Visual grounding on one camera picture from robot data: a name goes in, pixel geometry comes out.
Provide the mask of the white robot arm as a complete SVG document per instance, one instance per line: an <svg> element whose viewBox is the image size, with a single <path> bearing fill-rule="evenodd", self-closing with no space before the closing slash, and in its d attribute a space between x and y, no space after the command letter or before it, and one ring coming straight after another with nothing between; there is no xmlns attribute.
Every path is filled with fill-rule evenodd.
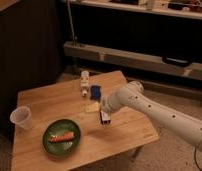
<svg viewBox="0 0 202 171"><path fill-rule="evenodd" d="M202 120L159 104L143 94L139 81L132 81L103 97L101 110L112 114L129 107L153 118L202 152Z"/></svg>

